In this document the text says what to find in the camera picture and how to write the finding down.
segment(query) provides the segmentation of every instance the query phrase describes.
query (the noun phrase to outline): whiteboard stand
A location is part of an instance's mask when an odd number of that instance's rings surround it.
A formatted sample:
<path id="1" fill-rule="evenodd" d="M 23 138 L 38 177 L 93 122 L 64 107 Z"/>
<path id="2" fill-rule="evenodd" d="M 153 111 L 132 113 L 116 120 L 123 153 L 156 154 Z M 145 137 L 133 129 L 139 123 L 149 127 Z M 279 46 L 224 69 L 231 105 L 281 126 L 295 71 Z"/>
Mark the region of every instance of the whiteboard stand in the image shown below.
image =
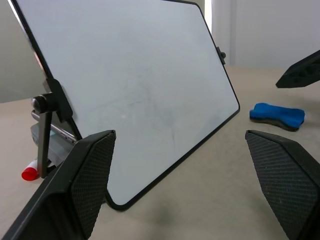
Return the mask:
<path id="1" fill-rule="evenodd" d="M 44 82 L 44 85 L 47 85 L 50 88 L 50 91 L 33 97 L 31 100 L 34 110 L 40 115 L 37 171 L 39 176 L 43 179 L 49 174 L 48 151 L 52 114 L 53 112 L 56 112 L 62 123 L 65 121 L 71 121 L 73 115 L 72 108 L 70 107 L 60 83 L 56 79 L 48 78 Z"/>

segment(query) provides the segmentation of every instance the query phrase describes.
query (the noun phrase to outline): blue eraser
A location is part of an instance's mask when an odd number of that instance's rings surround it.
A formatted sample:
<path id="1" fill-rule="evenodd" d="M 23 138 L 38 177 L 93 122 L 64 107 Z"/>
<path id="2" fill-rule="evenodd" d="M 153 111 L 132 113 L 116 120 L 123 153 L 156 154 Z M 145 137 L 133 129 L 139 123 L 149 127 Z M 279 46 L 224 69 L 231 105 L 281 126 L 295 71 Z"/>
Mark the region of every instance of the blue eraser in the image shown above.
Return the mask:
<path id="1" fill-rule="evenodd" d="M 250 110 L 249 116 L 253 121 L 269 123 L 290 131 L 298 130 L 305 121 L 305 111 L 301 109 L 267 103 L 257 103 L 254 109 Z"/>

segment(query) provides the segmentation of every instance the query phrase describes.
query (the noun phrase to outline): white wall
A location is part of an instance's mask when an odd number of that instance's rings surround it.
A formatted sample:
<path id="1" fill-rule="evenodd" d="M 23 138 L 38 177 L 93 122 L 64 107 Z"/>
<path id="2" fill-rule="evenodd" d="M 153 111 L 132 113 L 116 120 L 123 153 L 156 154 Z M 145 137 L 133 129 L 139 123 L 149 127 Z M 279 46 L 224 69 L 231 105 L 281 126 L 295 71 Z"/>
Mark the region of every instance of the white wall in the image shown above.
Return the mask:
<path id="1" fill-rule="evenodd" d="M 214 2 L 216 42 L 231 65 L 288 67 L 320 50 L 320 0 Z"/>
<path id="2" fill-rule="evenodd" d="M 7 0 L 0 0 L 0 103 L 44 92 L 45 77 Z"/>

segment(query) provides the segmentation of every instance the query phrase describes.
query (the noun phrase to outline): beige table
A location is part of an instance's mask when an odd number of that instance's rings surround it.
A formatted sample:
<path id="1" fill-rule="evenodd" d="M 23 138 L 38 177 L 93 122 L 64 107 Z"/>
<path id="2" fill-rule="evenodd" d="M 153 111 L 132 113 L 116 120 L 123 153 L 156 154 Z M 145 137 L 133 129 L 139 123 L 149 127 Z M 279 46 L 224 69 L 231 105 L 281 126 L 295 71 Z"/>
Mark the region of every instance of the beige table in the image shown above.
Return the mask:
<path id="1" fill-rule="evenodd" d="M 229 67 L 240 113 L 125 212 L 101 207 L 91 240 L 286 240 L 264 198 L 245 132 L 278 134 L 302 144 L 320 160 L 320 82 L 277 89 L 284 69 Z M 249 121 L 249 109 L 268 102 L 306 111 L 298 132 Z M 21 172 L 37 154 L 31 139 L 29 100 L 0 104 L 0 237 L 41 179 Z"/>

